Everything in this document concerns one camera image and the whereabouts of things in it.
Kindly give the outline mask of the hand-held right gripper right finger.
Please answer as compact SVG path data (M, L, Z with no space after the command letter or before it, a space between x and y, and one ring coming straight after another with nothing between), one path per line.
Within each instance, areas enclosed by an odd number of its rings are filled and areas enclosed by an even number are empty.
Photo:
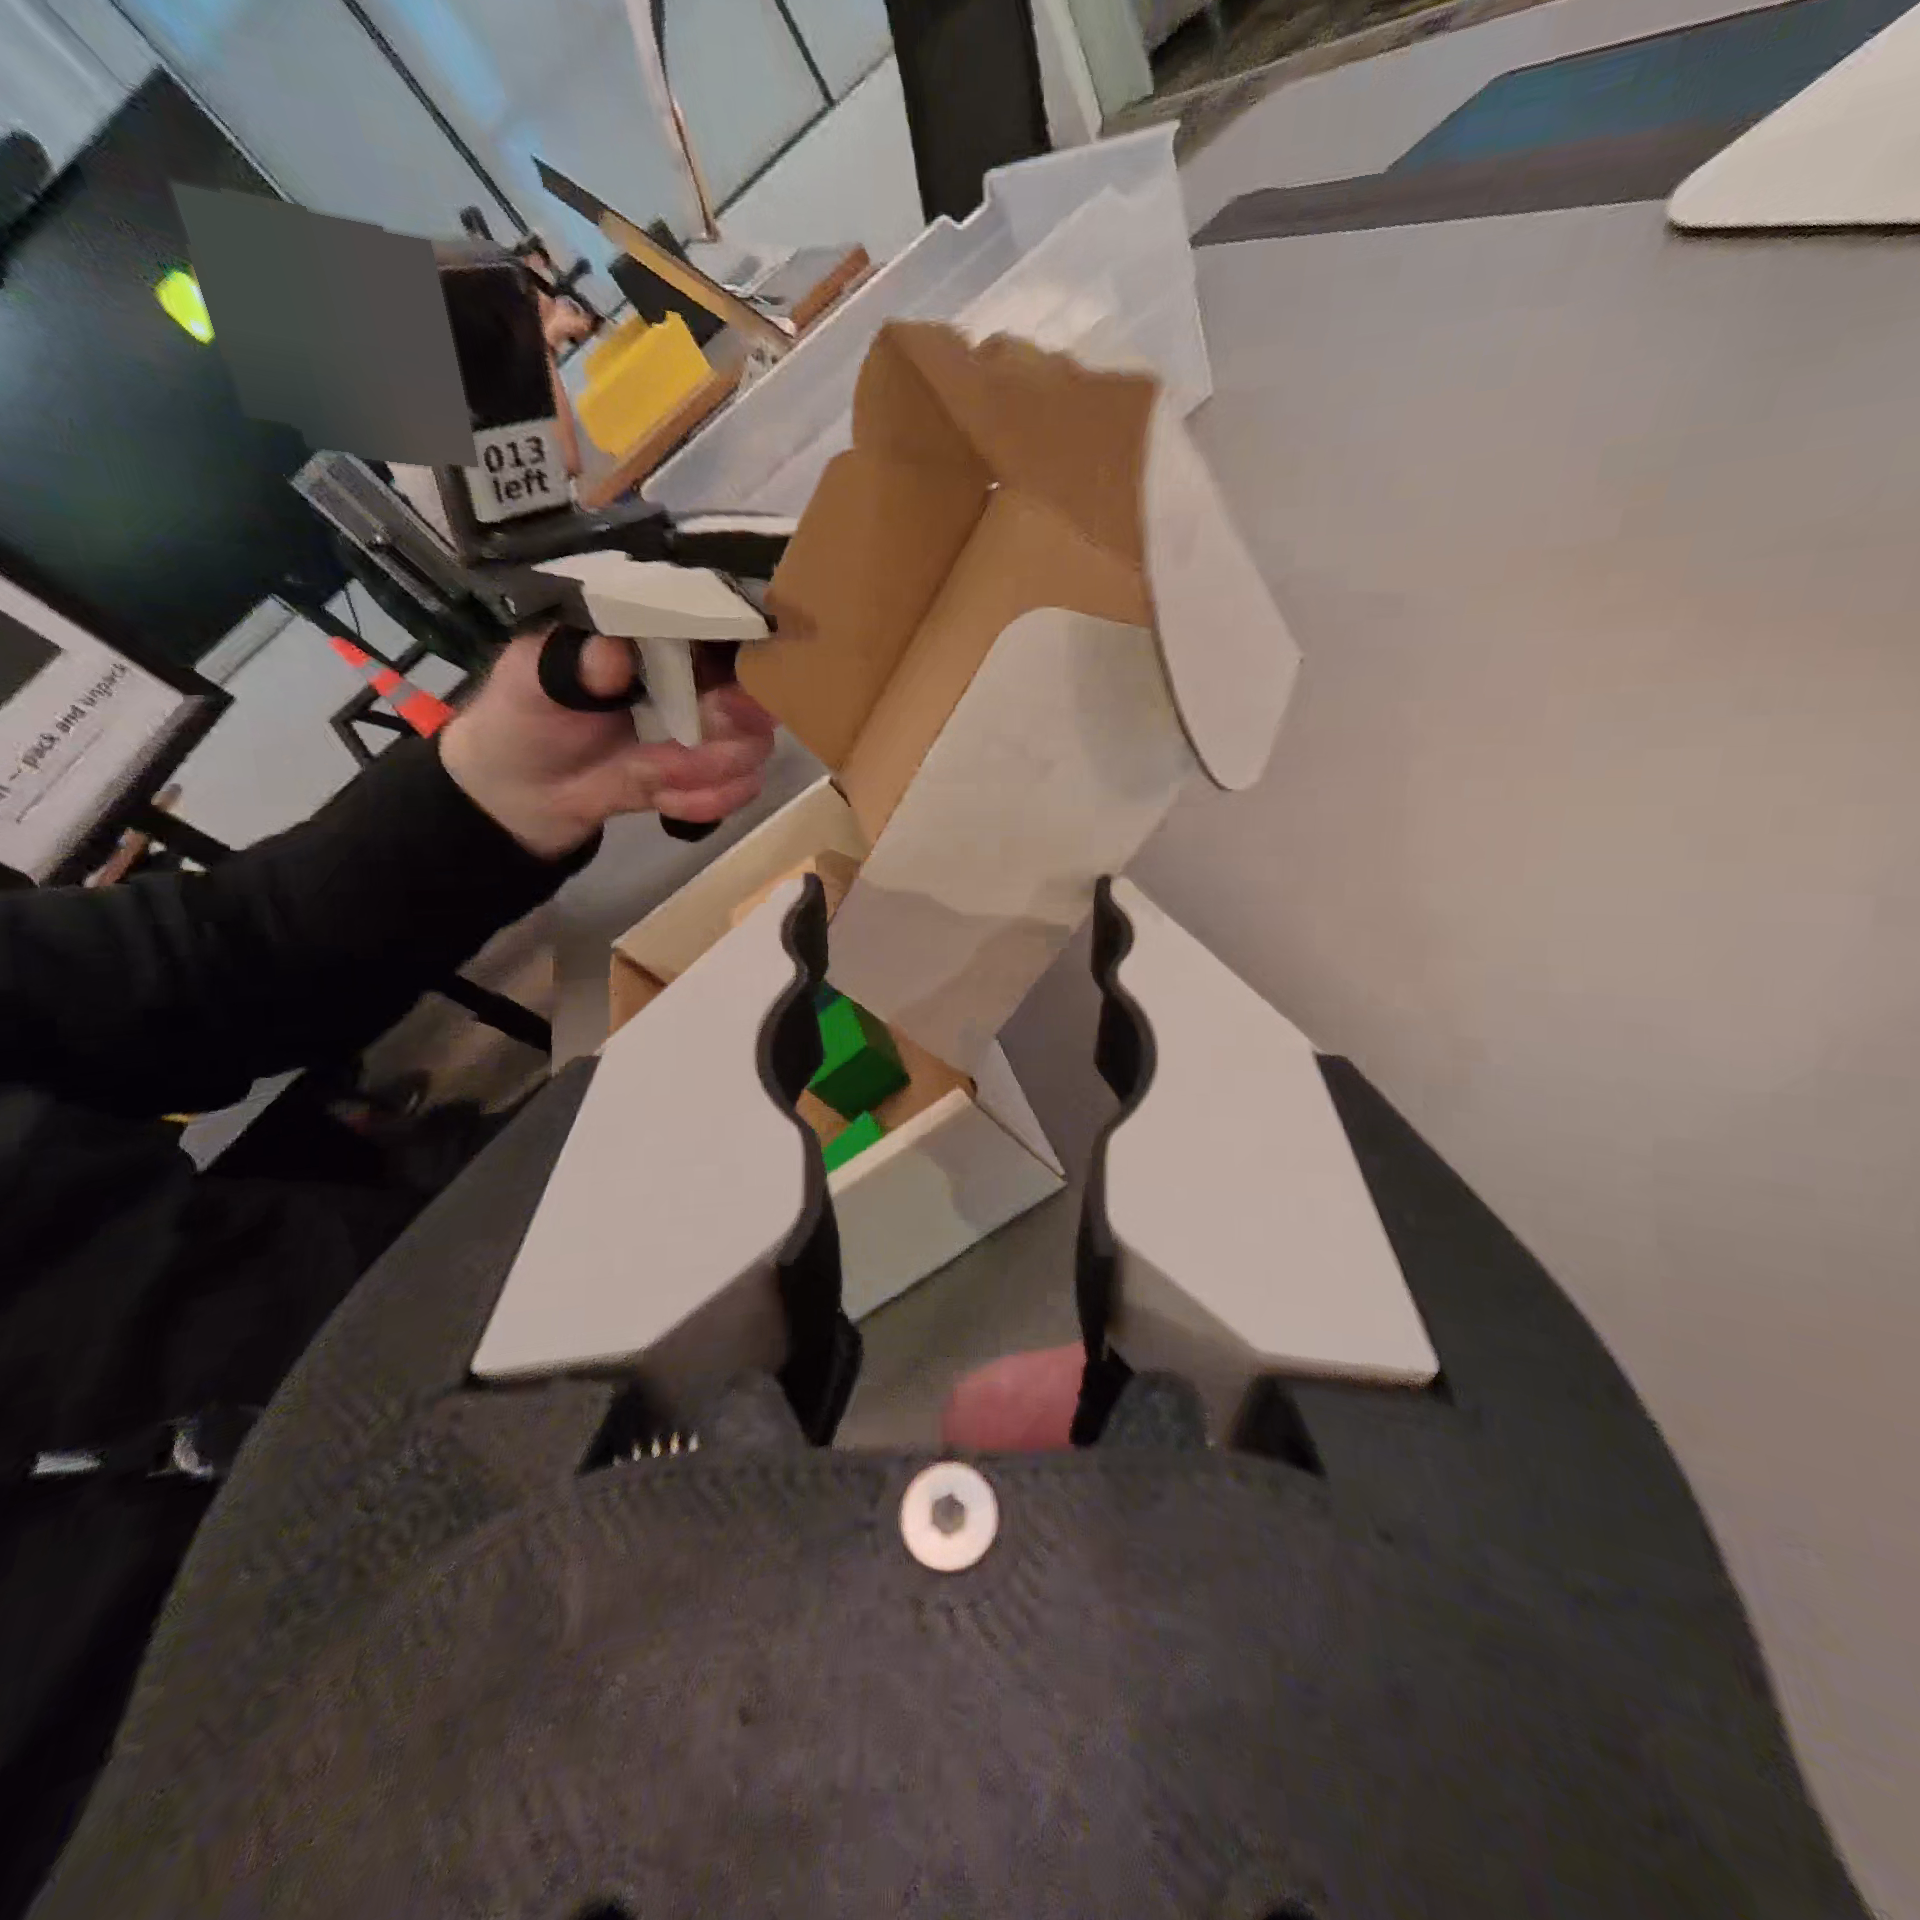
M1123 877L1097 882L1094 1139L1073 1239L1089 1445L1172 1376L1236 1445L1284 1383L1425 1393L1425 1321L1307 1036Z

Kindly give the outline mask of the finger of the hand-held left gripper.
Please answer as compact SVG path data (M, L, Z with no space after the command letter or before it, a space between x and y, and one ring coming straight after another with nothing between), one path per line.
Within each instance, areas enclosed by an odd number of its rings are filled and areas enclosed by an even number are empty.
M710 568L628 554L573 557L573 584L588 631L618 641L762 642L764 612Z
M781 514L668 514L657 523L657 558L731 581L770 582L798 530L799 521Z

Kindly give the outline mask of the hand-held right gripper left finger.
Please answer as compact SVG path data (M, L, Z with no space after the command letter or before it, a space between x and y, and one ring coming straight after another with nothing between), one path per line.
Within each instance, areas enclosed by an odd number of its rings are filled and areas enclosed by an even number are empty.
M744 1376L829 1445L860 1339L823 1150L829 915L795 874L626 1021L588 1086L470 1356L486 1387L609 1381L690 1435Z

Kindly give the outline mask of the white cardboard box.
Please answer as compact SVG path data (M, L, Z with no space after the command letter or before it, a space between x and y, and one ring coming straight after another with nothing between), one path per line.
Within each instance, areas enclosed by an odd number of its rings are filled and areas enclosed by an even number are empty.
M623 1027L779 881L845 881L828 982L907 1084L828 1177L873 1314L1067 1177L997 1036L1182 792L1253 786L1300 666L1143 370L888 323L740 681L823 776L611 945Z

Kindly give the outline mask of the person's left forearm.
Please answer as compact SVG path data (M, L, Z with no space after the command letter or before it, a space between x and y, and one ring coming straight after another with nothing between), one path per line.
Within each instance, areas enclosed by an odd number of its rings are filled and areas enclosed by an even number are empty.
M599 842L527 850L415 741L207 873L5 895L4 1097L155 1121L358 1052Z

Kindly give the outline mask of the person's left hand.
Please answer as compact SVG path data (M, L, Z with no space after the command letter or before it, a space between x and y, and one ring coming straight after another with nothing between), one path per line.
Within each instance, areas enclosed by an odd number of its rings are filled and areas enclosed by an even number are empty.
M701 697L693 747L642 741L629 711L579 713L546 697L546 638L516 637L437 733L448 779L526 852L560 861L643 813L714 826L759 797L778 729L742 689Z

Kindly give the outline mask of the person's right hand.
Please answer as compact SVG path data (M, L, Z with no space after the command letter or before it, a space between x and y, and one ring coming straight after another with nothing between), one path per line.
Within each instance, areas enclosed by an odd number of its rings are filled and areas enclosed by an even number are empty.
M995 1356L957 1381L943 1401L938 1442L948 1455L1061 1452L1086 1376L1080 1345Z

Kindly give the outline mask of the yellow block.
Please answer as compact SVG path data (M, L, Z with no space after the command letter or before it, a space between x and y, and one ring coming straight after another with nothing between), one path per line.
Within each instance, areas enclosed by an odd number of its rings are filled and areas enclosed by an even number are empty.
M629 313L585 348L575 415L589 444L626 458L710 383L712 367L679 313L660 321Z

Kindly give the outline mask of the orange striped bar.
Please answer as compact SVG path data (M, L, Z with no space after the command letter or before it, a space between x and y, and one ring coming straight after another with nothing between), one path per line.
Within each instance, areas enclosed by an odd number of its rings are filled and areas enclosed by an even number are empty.
M327 646L365 685L365 697L342 706L330 723L348 748L358 750L364 744L365 727L434 739L452 723L453 708L439 695L411 683L383 656L342 634L330 634Z

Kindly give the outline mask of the clear plastic bin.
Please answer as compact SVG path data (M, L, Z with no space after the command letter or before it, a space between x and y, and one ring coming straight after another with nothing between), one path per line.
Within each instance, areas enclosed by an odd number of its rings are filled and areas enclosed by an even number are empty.
M716 410L638 494L672 517L798 517L852 444L852 394L891 323L1007 334L1152 372L1186 421L1214 392L1169 125L991 171Z

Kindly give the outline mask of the framed sign board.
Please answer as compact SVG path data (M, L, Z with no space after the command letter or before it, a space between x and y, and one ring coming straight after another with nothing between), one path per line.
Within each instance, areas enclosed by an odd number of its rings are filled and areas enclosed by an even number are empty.
M104 863L230 708L1 581L4 884L61 886Z

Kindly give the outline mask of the black pillar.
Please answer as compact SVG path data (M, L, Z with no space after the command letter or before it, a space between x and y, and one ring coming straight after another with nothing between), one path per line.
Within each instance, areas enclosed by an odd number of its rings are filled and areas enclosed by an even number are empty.
M919 204L964 223L988 174L1052 148L1030 3L885 3Z

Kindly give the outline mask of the person's dark clothing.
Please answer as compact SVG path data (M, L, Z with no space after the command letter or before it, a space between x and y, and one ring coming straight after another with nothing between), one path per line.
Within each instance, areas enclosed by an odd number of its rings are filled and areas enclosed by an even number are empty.
M303 1717L324 1616L486 1512L448 1492L467 1446L427 1439L400 1449L427 1492L375 1514L398 1471L348 1429L406 1393L348 1381L367 1309L322 1332L452 1177L197 1173L163 1115L268 1073L209 1060L114 1047L4 1084L4 1916L74 1835L59 1916L89 1890L157 1916L144 1864L197 1890L187 1832Z

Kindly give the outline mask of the white round-cornered table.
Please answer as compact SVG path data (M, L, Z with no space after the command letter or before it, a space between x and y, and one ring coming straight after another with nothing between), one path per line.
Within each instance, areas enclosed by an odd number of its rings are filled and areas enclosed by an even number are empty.
M1907 10L1684 179L1690 236L1918 228L1918 13Z

